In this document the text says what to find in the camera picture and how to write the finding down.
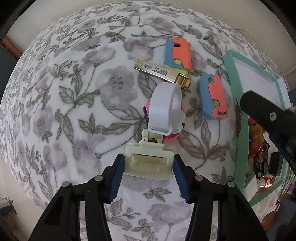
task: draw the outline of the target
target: blue toy piece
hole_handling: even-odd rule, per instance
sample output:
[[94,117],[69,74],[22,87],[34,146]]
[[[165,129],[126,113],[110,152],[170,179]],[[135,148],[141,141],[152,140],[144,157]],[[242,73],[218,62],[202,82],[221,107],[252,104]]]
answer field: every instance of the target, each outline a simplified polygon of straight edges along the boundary
[[207,120],[215,120],[213,116],[214,104],[210,96],[210,90],[208,87],[209,78],[212,78],[211,74],[203,74],[198,80],[198,89],[202,100],[202,113]]
[[176,64],[175,59],[173,58],[173,47],[175,43],[172,39],[167,39],[165,43],[165,65],[168,65],[171,68],[183,69],[182,64]]

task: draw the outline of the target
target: white wall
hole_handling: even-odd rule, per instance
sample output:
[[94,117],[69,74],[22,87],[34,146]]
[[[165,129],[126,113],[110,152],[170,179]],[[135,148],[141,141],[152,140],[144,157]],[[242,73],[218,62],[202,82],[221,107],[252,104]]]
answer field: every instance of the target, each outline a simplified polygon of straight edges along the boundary
[[[37,0],[8,32],[25,49],[47,24],[83,8],[110,0]],[[296,46],[284,26],[259,0],[163,0],[211,15],[233,28],[248,31],[282,73],[296,66]]]
[[[4,179],[3,167],[2,167],[2,155],[0,153],[0,198],[7,196],[6,184]],[[4,199],[0,201],[0,208],[8,205],[8,202]]]

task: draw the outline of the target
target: toy car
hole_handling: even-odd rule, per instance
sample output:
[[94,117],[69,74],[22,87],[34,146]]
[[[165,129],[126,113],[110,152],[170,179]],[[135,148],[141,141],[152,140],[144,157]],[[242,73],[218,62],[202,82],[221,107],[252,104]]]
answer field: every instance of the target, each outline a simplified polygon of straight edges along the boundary
[[258,154],[255,155],[254,158],[254,173],[256,174],[256,178],[261,180],[263,176],[268,172],[269,170],[269,165],[268,165],[268,149],[269,149],[269,144],[267,143],[266,140],[263,141],[263,151],[262,151],[262,158],[263,161],[259,162],[258,160]]

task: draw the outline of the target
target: blue and orange toy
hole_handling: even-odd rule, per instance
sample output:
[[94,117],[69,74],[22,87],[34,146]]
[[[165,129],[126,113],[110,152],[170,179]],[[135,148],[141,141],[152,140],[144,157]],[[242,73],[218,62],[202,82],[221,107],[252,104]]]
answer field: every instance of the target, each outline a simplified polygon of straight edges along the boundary
[[225,94],[219,75],[203,74],[198,80],[202,113],[207,120],[228,117]]
[[165,67],[188,75],[188,71],[191,69],[191,55],[186,39],[173,37],[166,40]]

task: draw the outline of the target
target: floral blanket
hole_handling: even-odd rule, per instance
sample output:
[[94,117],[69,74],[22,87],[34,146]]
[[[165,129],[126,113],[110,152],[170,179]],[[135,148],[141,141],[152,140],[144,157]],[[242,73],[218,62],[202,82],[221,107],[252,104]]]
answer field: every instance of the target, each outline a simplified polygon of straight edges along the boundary
[[[235,106],[223,56],[237,51],[278,77],[275,64],[236,30],[191,9],[151,1],[109,3],[46,26],[7,84],[0,106],[1,153],[38,206],[45,209],[63,181],[87,182],[125,153],[128,142],[140,140],[146,128],[142,108],[160,80],[133,66],[136,59],[164,65],[165,41],[174,36],[191,45],[192,84],[182,100],[185,130],[169,145],[197,174],[221,184],[233,180]],[[227,119],[202,116],[197,80],[205,72],[221,76]],[[124,175],[116,200],[106,206],[118,241],[184,240],[191,212],[174,177]]]

